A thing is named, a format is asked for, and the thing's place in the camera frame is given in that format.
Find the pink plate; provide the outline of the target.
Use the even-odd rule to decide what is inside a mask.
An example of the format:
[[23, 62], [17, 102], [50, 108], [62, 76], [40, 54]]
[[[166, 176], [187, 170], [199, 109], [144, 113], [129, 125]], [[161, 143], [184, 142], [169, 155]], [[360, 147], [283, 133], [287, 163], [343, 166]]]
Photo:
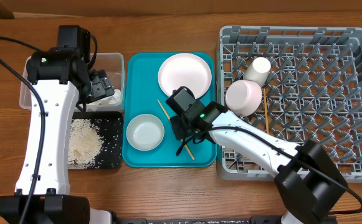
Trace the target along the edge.
[[179, 53], [167, 58], [158, 71], [158, 83], [167, 95], [181, 86], [189, 88], [195, 98], [201, 98], [211, 86], [212, 73], [208, 63], [200, 56]]

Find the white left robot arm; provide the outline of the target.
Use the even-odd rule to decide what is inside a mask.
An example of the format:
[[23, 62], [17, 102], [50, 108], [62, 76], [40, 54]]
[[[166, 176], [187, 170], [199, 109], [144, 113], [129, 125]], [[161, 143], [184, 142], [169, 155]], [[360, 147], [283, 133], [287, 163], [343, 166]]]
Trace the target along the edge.
[[27, 61], [31, 123], [26, 156], [13, 196], [0, 197], [0, 216], [8, 223], [114, 223], [113, 212], [90, 207], [71, 196], [67, 156], [70, 124], [80, 99], [91, 92], [89, 47], [36, 51]]

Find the grey bowl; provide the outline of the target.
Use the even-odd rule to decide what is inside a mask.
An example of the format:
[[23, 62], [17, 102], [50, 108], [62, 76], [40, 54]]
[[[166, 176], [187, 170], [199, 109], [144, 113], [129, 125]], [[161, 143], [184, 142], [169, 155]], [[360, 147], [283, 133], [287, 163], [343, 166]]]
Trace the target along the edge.
[[163, 123], [152, 114], [140, 114], [134, 117], [126, 128], [128, 143], [139, 151], [150, 151], [158, 147], [163, 138]]

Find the small pink saucer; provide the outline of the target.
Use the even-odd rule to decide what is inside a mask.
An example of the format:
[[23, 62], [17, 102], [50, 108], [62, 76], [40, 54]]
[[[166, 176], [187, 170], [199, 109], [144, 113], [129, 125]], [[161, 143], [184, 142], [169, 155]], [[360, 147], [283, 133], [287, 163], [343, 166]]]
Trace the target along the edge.
[[259, 107], [262, 99], [261, 87], [253, 81], [238, 80], [226, 91], [227, 107], [238, 116], [249, 116]]

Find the white napkin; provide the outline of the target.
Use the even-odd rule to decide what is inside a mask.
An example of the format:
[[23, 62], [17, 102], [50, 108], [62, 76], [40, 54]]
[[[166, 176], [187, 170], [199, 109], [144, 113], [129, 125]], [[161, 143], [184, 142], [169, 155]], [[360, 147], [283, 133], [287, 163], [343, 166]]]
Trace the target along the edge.
[[119, 103], [121, 100], [121, 91], [114, 89], [114, 94], [100, 100], [100, 105], [114, 105]]

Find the pale green cup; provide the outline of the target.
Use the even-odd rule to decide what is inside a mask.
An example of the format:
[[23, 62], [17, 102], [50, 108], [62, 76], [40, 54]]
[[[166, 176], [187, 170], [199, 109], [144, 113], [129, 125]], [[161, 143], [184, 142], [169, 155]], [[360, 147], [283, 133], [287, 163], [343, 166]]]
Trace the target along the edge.
[[270, 61], [265, 57], [255, 58], [243, 75], [244, 80], [256, 82], [263, 87], [271, 69]]

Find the wooden chopstick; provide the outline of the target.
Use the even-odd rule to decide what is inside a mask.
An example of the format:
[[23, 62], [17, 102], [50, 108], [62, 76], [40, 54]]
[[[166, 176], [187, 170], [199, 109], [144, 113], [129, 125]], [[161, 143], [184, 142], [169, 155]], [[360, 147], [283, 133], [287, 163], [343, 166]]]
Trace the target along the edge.
[[264, 115], [265, 115], [265, 130], [266, 133], [269, 134], [269, 117], [268, 117], [268, 106], [267, 106], [267, 94], [266, 89], [263, 88], [263, 96], [264, 96]]
[[[169, 114], [165, 110], [164, 106], [161, 104], [160, 100], [157, 100], [158, 104], [160, 105], [161, 109], [163, 110], [163, 113], [166, 115], [167, 119], [170, 121]], [[188, 154], [190, 155], [192, 160], [195, 160], [194, 155], [192, 154], [191, 150], [189, 149], [188, 145], [185, 145], [184, 148], [187, 150]]]

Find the rice pile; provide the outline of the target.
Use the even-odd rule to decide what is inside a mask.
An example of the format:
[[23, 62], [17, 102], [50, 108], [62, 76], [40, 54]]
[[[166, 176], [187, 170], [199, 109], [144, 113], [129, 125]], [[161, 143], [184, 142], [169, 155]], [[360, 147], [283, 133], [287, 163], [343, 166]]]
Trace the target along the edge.
[[74, 119], [70, 126], [68, 168], [89, 169], [95, 166], [95, 157], [100, 153], [103, 138], [100, 128], [89, 119]]

